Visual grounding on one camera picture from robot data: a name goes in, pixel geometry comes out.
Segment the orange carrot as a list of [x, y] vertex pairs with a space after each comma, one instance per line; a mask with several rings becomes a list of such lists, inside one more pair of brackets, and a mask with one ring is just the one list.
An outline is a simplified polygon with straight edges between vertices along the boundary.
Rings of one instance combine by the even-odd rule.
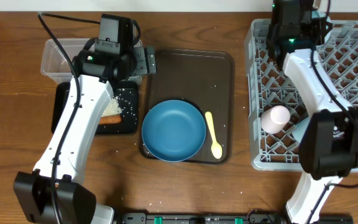
[[117, 124], [117, 123], [120, 123], [121, 120], [122, 120], [122, 118], [121, 118], [121, 115], [119, 115], [119, 114], [115, 114], [115, 115], [111, 115], [111, 116], [103, 116], [99, 120], [99, 124], [100, 125]]

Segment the dark blue plate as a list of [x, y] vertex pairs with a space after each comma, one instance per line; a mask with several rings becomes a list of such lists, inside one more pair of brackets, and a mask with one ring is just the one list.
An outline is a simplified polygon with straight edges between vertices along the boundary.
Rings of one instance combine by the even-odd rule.
[[158, 103], [145, 115], [142, 141], [149, 153], [167, 162], [194, 156], [206, 138], [206, 123], [199, 109], [182, 100]]

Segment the pink cup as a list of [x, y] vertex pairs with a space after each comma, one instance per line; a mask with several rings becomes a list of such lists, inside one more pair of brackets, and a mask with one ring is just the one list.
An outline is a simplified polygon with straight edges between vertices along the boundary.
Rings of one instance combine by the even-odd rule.
[[284, 106], [274, 106], [262, 113], [261, 128], [269, 134], [280, 132], [290, 120], [290, 111]]

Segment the light blue cup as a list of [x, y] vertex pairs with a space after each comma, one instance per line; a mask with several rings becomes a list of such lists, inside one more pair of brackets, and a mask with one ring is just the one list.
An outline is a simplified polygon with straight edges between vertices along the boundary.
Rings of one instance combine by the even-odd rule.
[[292, 136], [298, 144], [301, 143], [301, 140], [306, 132], [309, 122], [310, 122], [310, 117], [307, 117], [295, 125], [295, 128], [292, 132]]

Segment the yellow plastic spoon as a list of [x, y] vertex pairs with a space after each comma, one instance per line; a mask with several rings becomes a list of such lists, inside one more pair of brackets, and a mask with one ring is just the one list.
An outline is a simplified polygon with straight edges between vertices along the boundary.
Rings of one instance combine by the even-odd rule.
[[213, 115], [210, 111], [205, 112], [205, 119], [211, 135], [211, 152], [216, 159], [220, 159], [223, 154], [223, 149], [220, 143], [216, 139], [216, 133], [214, 129]]

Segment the light blue bowl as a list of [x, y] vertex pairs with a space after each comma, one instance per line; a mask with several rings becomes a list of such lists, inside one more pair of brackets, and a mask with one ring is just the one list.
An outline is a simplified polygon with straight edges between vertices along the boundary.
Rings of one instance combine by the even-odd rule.
[[323, 45], [330, 38], [333, 23], [325, 12], [319, 10], [312, 12], [311, 20], [313, 25], [316, 26], [315, 31], [319, 37], [317, 45]]

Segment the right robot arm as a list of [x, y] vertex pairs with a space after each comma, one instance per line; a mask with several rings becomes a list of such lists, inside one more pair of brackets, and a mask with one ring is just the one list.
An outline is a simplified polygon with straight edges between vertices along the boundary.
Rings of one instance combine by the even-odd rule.
[[342, 179], [358, 167], [358, 108], [337, 91], [316, 47], [332, 28], [327, 16], [275, 6], [268, 54], [298, 90], [310, 121], [298, 146], [303, 173], [285, 208], [289, 223], [315, 223], [333, 188], [358, 188]]

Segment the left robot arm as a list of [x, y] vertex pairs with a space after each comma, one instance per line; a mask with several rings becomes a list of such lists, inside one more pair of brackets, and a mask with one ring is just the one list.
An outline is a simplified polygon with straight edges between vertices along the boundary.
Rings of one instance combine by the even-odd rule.
[[13, 189], [31, 223], [112, 223], [114, 209], [83, 187], [90, 146], [116, 82], [157, 71], [155, 49], [81, 50], [53, 137], [31, 173], [18, 172]]

